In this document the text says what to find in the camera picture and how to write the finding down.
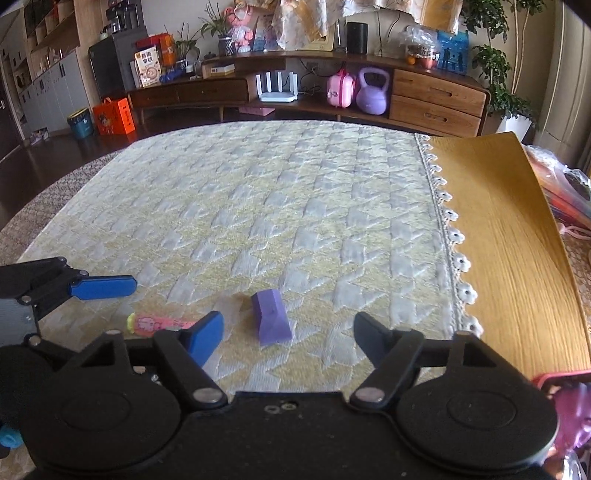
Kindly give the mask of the blue gloved right hand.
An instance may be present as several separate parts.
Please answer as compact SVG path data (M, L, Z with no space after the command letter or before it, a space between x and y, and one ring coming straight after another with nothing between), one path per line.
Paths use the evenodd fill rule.
M16 449L23 445L21 433L9 425L0 428L0 445L7 449Z

